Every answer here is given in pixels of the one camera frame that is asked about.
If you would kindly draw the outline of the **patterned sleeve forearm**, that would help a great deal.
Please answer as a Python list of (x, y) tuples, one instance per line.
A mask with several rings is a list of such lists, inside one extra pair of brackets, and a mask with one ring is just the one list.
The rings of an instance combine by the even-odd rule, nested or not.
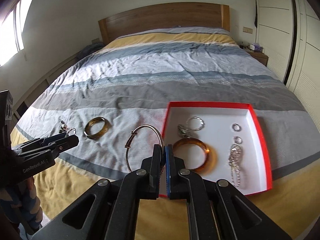
[(21, 239), (31, 239), (40, 230), (43, 220), (40, 205), (33, 177), (1, 188), (1, 210)]

